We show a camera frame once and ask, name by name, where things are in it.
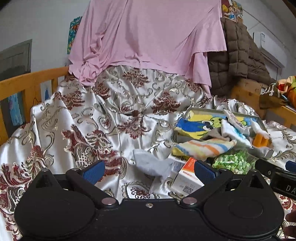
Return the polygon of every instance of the qr code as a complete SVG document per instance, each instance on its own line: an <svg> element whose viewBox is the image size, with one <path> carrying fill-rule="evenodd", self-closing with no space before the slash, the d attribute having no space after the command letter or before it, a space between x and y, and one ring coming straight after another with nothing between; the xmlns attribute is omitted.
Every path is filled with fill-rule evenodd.
<svg viewBox="0 0 296 241"><path fill-rule="evenodd" d="M193 189L190 188L189 186L185 186L183 188L183 192L187 193L187 194L191 194L193 192Z"/></svg>

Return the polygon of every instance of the blue gripper pad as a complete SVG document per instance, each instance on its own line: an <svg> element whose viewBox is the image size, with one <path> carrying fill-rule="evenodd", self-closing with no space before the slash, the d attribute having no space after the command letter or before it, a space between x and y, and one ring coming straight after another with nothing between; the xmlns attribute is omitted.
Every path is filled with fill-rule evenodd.
<svg viewBox="0 0 296 241"><path fill-rule="evenodd" d="M286 162L286 169L287 169L287 171L296 173L296 163L292 162L292 161L287 161Z"/></svg>
<svg viewBox="0 0 296 241"><path fill-rule="evenodd" d="M82 177L95 185L105 173L105 162L98 161L82 170Z"/></svg>
<svg viewBox="0 0 296 241"><path fill-rule="evenodd" d="M194 163L194 174L203 184L206 185L219 175L219 171L205 162L197 160Z"/></svg>

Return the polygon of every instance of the metal bolt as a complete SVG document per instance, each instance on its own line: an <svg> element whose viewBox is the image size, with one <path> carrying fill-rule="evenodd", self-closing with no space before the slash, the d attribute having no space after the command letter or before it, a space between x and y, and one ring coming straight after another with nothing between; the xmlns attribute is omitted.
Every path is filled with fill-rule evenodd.
<svg viewBox="0 0 296 241"><path fill-rule="evenodd" d="M115 198L112 198L112 197L105 197L102 199L102 204L105 204L105 205L113 205L116 203L116 199Z"/></svg>
<svg viewBox="0 0 296 241"><path fill-rule="evenodd" d="M151 208L151 207L153 207L153 204L152 203L146 203L145 206L148 207L148 208Z"/></svg>
<svg viewBox="0 0 296 241"><path fill-rule="evenodd" d="M187 205L193 205L193 204L196 204L197 203L197 200L194 197L185 197L183 199L183 203L185 203Z"/></svg>

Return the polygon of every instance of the orange label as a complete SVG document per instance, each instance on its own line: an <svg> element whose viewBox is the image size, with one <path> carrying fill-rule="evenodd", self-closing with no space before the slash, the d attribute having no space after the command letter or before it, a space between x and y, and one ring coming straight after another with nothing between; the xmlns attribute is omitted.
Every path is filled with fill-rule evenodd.
<svg viewBox="0 0 296 241"><path fill-rule="evenodd" d="M183 166L182 170L187 172L193 172L194 173L194 163L196 162L196 159L190 157L186 164Z"/></svg>

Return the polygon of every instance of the quilted jacket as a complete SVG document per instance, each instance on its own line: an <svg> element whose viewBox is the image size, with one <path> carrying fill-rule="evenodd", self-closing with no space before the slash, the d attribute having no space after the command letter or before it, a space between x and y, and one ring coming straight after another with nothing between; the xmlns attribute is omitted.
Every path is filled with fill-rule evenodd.
<svg viewBox="0 0 296 241"><path fill-rule="evenodd" d="M275 80L265 67L264 57L242 23L221 18L227 52L208 52L212 81L211 94L229 95L240 78L252 79L266 85Z"/></svg>

